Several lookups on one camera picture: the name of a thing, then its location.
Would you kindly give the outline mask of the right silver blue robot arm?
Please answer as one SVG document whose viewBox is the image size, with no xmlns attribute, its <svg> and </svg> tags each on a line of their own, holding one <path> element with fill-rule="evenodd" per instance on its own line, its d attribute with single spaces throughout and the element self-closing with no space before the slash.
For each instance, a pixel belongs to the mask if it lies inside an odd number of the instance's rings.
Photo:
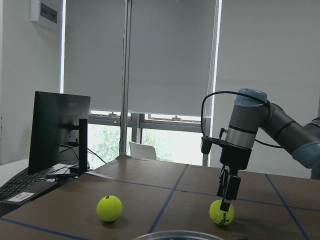
<svg viewBox="0 0 320 240">
<path fill-rule="evenodd" d="M 223 168 L 217 194 L 222 198 L 220 209 L 226 212 L 237 198 L 241 183 L 238 171 L 248 166 L 258 129 L 310 169 L 311 179 L 320 178 L 320 119 L 302 126 L 280 106 L 269 102 L 265 92 L 242 88 L 238 93 L 225 140 L 219 141 Z"/>
</svg>

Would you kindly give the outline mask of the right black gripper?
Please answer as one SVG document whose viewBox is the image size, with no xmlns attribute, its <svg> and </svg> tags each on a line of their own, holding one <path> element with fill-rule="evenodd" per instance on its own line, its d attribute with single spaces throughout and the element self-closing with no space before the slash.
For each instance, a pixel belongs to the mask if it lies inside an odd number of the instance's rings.
<svg viewBox="0 0 320 240">
<path fill-rule="evenodd" d="M 231 170 L 245 170 L 248 167 L 252 150 L 250 148 L 223 148 L 219 161 Z M 237 199 L 241 177 L 232 174 L 228 167 L 222 167 L 219 174 L 217 196 L 222 197 L 220 210 L 228 212 L 231 202 Z"/>
</svg>

